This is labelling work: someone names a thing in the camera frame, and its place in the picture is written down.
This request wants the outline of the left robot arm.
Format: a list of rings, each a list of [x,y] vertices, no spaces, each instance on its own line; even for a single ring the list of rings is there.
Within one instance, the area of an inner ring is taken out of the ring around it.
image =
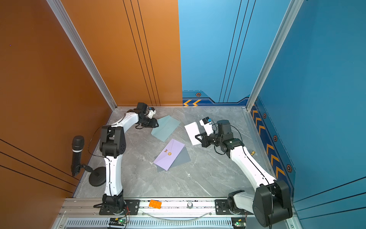
[[[159,126],[153,116],[156,110],[145,103],[138,103],[135,109],[128,110],[124,116],[111,125],[102,127],[100,151],[105,160],[106,183],[100,206],[100,215],[120,215],[125,213],[126,203],[122,185],[122,159],[126,151],[126,132],[135,124],[143,128]]]

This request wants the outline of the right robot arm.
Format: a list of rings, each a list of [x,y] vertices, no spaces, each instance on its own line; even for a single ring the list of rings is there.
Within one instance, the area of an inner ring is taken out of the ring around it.
[[[293,216],[290,189],[283,180],[277,180],[266,172],[252,157],[241,138],[235,138],[233,125],[228,120],[214,123],[209,117],[200,120],[205,129],[195,134],[203,148],[214,146],[221,155],[228,156],[242,170],[255,193],[243,190],[230,193],[227,198],[231,214],[252,213],[262,227],[270,227]]]

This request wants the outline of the purple envelope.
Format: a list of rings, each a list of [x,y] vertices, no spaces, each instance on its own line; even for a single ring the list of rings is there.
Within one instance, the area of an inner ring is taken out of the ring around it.
[[[181,143],[175,139],[170,140],[170,142],[164,147],[153,163],[167,171],[184,147],[184,143]]]

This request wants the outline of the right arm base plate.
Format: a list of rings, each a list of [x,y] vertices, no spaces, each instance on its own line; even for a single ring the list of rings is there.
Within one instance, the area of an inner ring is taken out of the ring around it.
[[[215,199],[214,204],[216,215],[253,215],[246,210],[230,210],[227,199]]]

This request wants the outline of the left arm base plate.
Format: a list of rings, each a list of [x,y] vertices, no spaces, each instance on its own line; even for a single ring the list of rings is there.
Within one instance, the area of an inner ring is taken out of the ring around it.
[[[100,207],[99,215],[135,216],[138,214],[139,207],[139,199],[103,201]]]

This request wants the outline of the teal envelope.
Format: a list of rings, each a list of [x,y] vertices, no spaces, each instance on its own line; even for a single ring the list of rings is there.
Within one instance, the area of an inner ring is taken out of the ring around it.
[[[154,128],[151,134],[162,142],[165,142],[181,123],[170,115],[162,117],[157,121],[159,126]]]

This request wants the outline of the plain white paper sheet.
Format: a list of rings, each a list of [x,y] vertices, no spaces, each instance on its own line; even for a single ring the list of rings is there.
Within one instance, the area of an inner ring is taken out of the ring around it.
[[[198,140],[195,136],[200,134],[198,125],[196,122],[185,125],[186,132],[193,146],[201,145],[201,138]]]

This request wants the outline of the grey envelope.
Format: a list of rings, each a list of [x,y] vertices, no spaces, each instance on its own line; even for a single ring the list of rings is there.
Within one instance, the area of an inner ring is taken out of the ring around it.
[[[168,171],[171,168],[180,166],[182,164],[190,162],[190,156],[186,147],[184,147],[176,158],[171,158],[171,156],[166,156],[163,159],[155,160],[154,164],[157,166],[157,171]]]

